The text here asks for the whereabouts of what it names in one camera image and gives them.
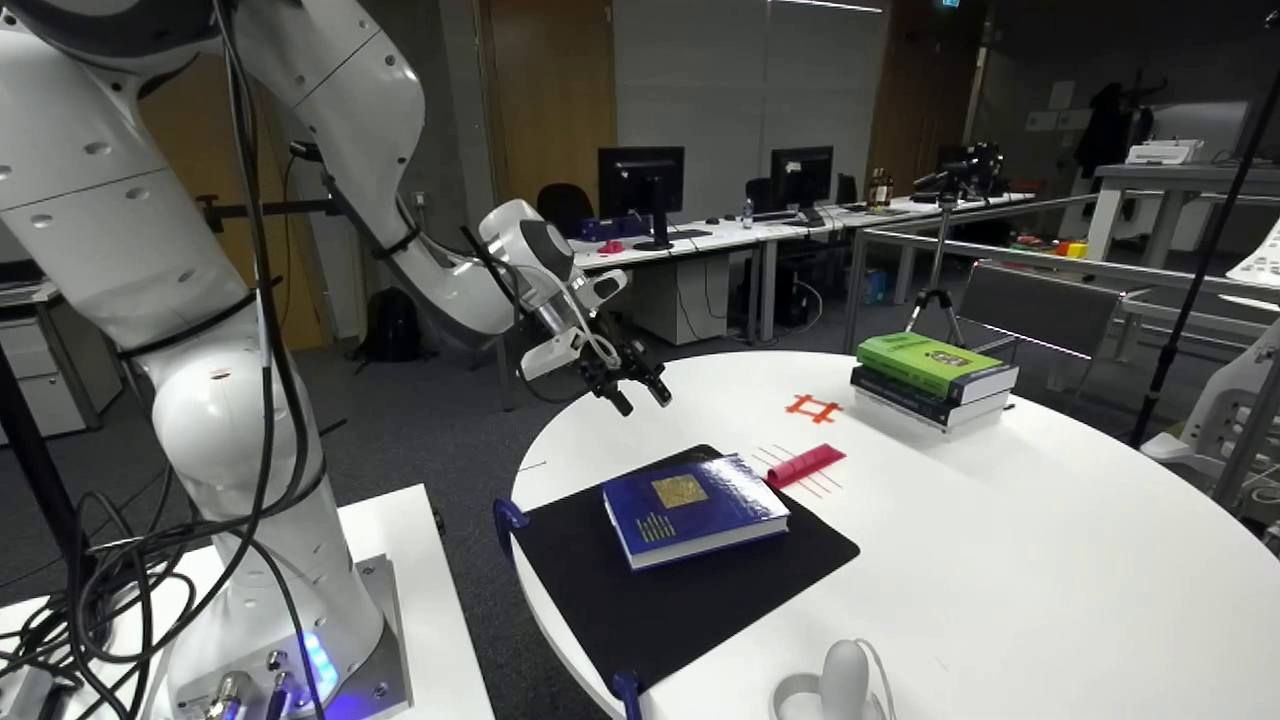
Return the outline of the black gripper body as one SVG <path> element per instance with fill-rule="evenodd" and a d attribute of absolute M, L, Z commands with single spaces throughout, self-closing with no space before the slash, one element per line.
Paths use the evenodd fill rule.
<path fill-rule="evenodd" d="M 523 378 L 542 378 L 559 367 L 604 373 L 609 378 L 641 367 L 644 347 L 624 330 L 609 326 L 604 302 L 629 287 L 624 268 L 609 268 L 601 275 L 567 273 L 567 275 L 535 275 L 520 293 L 520 308 L 542 326 L 520 356 Z"/>

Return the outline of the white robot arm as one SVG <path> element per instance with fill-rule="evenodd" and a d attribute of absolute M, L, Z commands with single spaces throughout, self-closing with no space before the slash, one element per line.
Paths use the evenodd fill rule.
<path fill-rule="evenodd" d="M 398 183 L 422 86 L 360 0 L 5 0 L 0 207 L 55 293 L 153 378 L 157 439 L 228 566 L 173 635 L 163 690 L 196 707 L 225 679 L 333 700 L 386 632 L 319 460 L 319 430 L 268 296 L 247 287 L 141 120 L 141 94 L 196 54 L 237 90 L 268 90 L 379 257 L 451 325 L 542 325 L 529 378 L 572 367 L 596 396 L 655 382 L 661 365 L 596 315 L 616 296 L 572 264 L 523 201 L 480 220 L 480 248 L 426 238 Z"/>

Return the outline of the white robot base platform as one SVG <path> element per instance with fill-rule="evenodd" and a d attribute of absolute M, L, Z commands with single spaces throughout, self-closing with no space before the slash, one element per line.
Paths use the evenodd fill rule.
<path fill-rule="evenodd" d="M 314 720 L 305 668 L 314 672 L 325 690 L 325 720 L 495 720 L 482 672 L 463 624 L 463 606 L 451 583 L 437 513 L 422 488 L 398 488 L 339 508 L 339 526 L 355 559 L 371 602 L 379 606 L 379 640 L 368 659 L 334 659 L 334 648 L 319 640 L 319 629 L 334 619 L 305 619 L 305 659 L 295 624 L 282 612 L 282 645 L 243 654 L 247 668 L 218 668 L 205 676 L 200 690 L 174 700 L 173 648 L 157 648 L 149 668 L 149 690 L 137 704 L 137 720 Z M 173 562 L 153 587 L 153 640 L 174 629 L 181 612 L 212 587 L 218 555 L 196 546 Z M 78 679 L 66 632 L 52 632 L 41 654 L 20 654 L 20 629 L 52 619 L 46 599 L 5 602 L 5 720 L 118 720 L 113 694 Z"/>

